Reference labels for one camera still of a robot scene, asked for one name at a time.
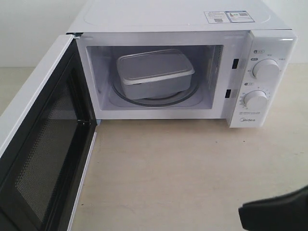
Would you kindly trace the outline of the white plastic food container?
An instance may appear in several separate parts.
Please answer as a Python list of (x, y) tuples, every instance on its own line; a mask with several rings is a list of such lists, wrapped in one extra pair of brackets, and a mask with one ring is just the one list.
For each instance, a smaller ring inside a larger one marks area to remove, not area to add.
[(185, 91), (195, 73), (190, 60), (177, 49), (121, 56), (116, 67), (124, 95), (130, 100)]

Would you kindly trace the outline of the white lower microwave knob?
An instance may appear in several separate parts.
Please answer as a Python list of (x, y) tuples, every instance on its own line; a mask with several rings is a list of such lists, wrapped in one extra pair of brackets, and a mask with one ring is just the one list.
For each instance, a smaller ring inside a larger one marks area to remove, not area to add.
[(245, 95), (244, 104), (250, 110), (259, 110), (267, 106), (268, 98), (265, 92), (254, 90)]

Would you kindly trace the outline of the white microwave knob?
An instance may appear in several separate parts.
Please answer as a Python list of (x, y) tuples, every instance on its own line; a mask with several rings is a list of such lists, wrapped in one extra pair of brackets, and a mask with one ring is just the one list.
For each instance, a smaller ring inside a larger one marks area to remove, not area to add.
[(267, 106), (268, 98), (265, 92), (254, 90), (245, 95), (244, 104), (250, 110), (259, 110)]
[(268, 81), (280, 74), (280, 68), (273, 59), (264, 59), (253, 68), (253, 76), (259, 81)]

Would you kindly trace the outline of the white upper microwave knob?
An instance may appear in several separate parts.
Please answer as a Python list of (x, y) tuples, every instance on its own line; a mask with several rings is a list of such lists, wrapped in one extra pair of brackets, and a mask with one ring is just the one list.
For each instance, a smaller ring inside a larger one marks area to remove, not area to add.
[(280, 74), (280, 68), (273, 59), (264, 59), (253, 68), (253, 76), (259, 81), (268, 81)]

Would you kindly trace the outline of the glass microwave turntable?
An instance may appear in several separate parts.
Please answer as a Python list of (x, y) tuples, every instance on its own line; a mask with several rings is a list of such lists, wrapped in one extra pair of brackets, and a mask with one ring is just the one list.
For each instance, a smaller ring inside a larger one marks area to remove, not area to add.
[(166, 96), (131, 100), (124, 95), (124, 91), (122, 90), (120, 80), (114, 79), (112, 82), (112, 89), (121, 99), (125, 100), (126, 102), (132, 103), (134, 105), (145, 106), (145, 107), (167, 107), (176, 105), (192, 97), (198, 91), (199, 86), (200, 86), (199, 78), (193, 76), (191, 79), (191, 85), (187, 90)]

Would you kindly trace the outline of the white microwave oven body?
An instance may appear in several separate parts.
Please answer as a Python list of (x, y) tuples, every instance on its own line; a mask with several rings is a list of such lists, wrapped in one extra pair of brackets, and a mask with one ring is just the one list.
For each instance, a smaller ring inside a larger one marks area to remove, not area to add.
[[(254, 22), (209, 24), (204, 12), (211, 11), (247, 11)], [(260, 0), (90, 0), (67, 33), (77, 38), (98, 120), (224, 119), (231, 128), (264, 124), (297, 40)], [(192, 97), (145, 107), (114, 92), (119, 57), (168, 49), (180, 50), (194, 67), (200, 86)], [(259, 81), (253, 68), (264, 59), (275, 60), (280, 74)], [(265, 92), (266, 107), (245, 106), (245, 95), (254, 90)]]

